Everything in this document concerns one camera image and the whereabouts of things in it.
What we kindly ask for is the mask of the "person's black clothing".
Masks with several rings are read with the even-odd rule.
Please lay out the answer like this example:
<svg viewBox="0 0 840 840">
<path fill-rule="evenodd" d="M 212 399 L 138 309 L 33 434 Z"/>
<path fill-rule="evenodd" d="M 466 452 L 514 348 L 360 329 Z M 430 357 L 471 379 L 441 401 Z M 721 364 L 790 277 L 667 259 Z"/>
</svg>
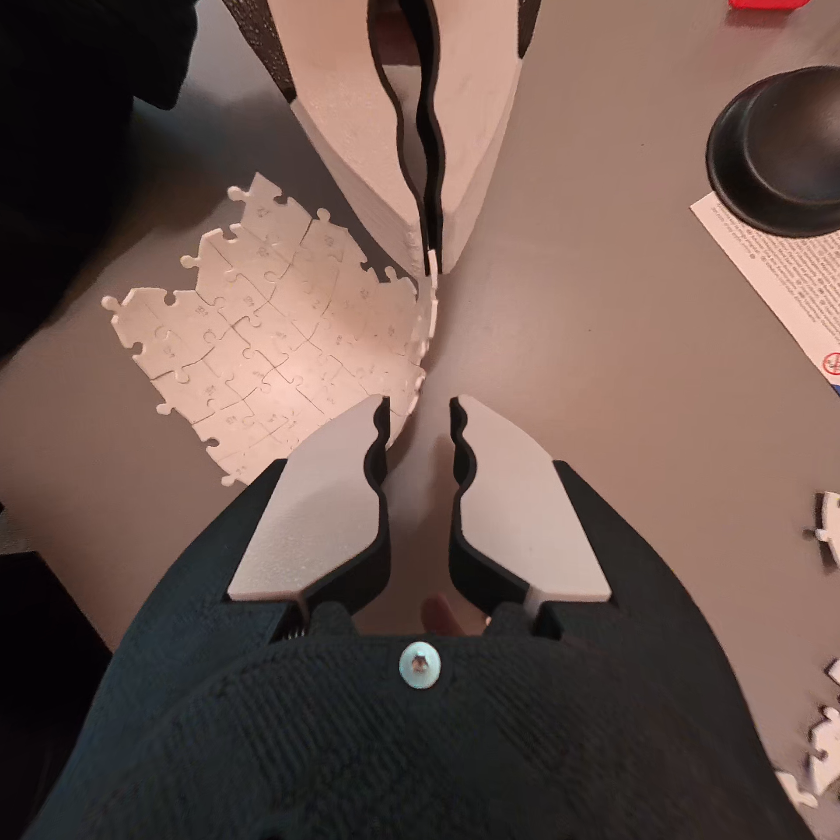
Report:
<svg viewBox="0 0 840 840">
<path fill-rule="evenodd" d="M 77 743 L 111 653 L 1 517 L 1 838 L 20 838 Z"/>
</svg>

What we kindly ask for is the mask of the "person's left forearm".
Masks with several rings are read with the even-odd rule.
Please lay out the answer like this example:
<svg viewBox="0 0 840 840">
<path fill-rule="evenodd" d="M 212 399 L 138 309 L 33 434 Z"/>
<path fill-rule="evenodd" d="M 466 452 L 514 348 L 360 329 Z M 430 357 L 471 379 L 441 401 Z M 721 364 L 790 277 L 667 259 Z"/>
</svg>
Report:
<svg viewBox="0 0 840 840">
<path fill-rule="evenodd" d="M 122 201 L 135 99 L 170 110 L 194 1 L 1 2 L 1 352 L 52 314 Z"/>
</svg>

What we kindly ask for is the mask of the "single white puzzle piece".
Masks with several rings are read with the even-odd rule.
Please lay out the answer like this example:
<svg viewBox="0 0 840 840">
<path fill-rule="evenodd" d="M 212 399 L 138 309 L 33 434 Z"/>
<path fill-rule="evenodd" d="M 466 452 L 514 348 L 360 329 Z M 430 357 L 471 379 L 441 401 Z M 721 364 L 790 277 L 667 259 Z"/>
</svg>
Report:
<svg viewBox="0 0 840 840">
<path fill-rule="evenodd" d="M 802 527 L 802 539 L 818 554 L 826 578 L 839 572 L 839 496 L 830 490 L 812 494 L 811 520 Z"/>
</svg>

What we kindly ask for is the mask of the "white printed paper leaflet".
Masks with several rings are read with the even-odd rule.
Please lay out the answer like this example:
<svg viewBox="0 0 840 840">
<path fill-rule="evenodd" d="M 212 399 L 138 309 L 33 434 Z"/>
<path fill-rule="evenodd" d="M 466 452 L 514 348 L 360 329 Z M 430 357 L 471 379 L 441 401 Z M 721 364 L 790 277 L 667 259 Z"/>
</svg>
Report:
<svg viewBox="0 0 840 840">
<path fill-rule="evenodd" d="M 839 393 L 839 233 L 766 234 L 733 216 L 714 192 L 690 211 Z"/>
</svg>

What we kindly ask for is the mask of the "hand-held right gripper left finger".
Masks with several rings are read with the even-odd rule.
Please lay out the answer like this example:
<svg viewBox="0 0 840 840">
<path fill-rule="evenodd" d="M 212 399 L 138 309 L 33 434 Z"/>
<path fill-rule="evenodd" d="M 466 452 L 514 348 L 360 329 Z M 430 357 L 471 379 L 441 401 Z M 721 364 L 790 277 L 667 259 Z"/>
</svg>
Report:
<svg viewBox="0 0 840 840">
<path fill-rule="evenodd" d="M 226 589 L 231 613 L 264 612 L 273 602 L 309 616 L 336 602 L 353 615 L 384 590 L 390 417 L 386 397 L 367 397 L 299 445 L 262 506 L 225 513 L 227 558 L 241 548 Z"/>
</svg>

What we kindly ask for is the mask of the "partly built white puzzle ball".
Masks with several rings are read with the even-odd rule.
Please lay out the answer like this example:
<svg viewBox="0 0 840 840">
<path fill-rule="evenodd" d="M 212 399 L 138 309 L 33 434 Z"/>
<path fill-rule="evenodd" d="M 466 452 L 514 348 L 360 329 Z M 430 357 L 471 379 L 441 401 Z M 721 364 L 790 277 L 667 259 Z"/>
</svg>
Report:
<svg viewBox="0 0 840 840">
<path fill-rule="evenodd" d="M 256 173 L 231 186 L 242 216 L 201 236 L 195 286 L 131 289 L 101 306 L 122 346 L 223 471 L 248 485 L 369 396 L 390 402 L 393 445 L 417 405 L 435 333 L 438 273 L 381 280 L 326 209 L 310 215 Z"/>
</svg>

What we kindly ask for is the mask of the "person's right hand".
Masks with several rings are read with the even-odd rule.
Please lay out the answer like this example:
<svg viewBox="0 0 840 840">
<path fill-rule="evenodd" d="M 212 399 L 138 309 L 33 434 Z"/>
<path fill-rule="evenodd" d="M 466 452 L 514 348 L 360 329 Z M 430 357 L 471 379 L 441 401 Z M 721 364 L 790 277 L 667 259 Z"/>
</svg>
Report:
<svg viewBox="0 0 840 840">
<path fill-rule="evenodd" d="M 423 629 L 427 634 L 442 637 L 461 637 L 465 635 L 457 616 L 443 593 L 431 595 L 421 604 L 420 612 Z"/>
</svg>

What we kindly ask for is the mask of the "pile of white puzzle pieces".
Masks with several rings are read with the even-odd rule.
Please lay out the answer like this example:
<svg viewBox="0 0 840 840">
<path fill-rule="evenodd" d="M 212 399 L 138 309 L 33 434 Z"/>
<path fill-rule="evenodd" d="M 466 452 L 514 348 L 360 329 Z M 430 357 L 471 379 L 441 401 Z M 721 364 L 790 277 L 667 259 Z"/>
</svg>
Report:
<svg viewBox="0 0 840 840">
<path fill-rule="evenodd" d="M 772 759 L 773 772 L 782 790 L 798 812 L 816 810 L 828 795 L 838 800 L 839 780 L 839 660 L 828 659 L 821 670 L 823 680 L 833 684 L 829 698 L 826 688 L 808 690 L 811 703 L 807 716 L 800 715 L 796 737 L 802 747 L 795 761 Z"/>
</svg>

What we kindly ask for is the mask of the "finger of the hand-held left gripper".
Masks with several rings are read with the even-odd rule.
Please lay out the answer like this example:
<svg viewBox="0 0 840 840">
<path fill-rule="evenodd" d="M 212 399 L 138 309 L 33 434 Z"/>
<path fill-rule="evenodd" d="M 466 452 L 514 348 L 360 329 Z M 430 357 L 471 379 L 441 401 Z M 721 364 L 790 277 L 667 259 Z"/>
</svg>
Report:
<svg viewBox="0 0 840 840">
<path fill-rule="evenodd" d="M 461 257 L 484 205 L 522 68 L 519 3 L 434 1 L 434 126 L 443 151 L 438 270 Z"/>
<path fill-rule="evenodd" d="M 403 159 L 403 110 L 371 47 L 370 3 L 268 1 L 290 107 L 353 212 L 413 277 L 433 273 Z"/>
</svg>

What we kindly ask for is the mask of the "black round stand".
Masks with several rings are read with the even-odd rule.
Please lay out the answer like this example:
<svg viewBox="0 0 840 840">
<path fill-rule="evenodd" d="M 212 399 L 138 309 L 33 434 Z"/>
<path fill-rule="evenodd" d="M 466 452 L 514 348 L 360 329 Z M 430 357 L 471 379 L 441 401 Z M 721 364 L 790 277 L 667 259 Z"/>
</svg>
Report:
<svg viewBox="0 0 840 840">
<path fill-rule="evenodd" d="M 707 140 L 709 184 L 738 220 L 809 238 L 839 229 L 839 67 L 761 79 L 721 111 Z"/>
</svg>

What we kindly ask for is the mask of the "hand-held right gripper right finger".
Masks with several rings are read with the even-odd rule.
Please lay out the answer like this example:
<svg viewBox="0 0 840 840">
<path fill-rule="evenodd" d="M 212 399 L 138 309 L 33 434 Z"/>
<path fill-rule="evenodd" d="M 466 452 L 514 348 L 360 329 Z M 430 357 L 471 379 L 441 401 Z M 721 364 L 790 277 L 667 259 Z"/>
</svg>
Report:
<svg viewBox="0 0 840 840">
<path fill-rule="evenodd" d="M 613 591 L 549 453 L 470 395 L 449 402 L 457 484 L 449 576 L 487 616 L 511 602 L 607 603 Z"/>
</svg>

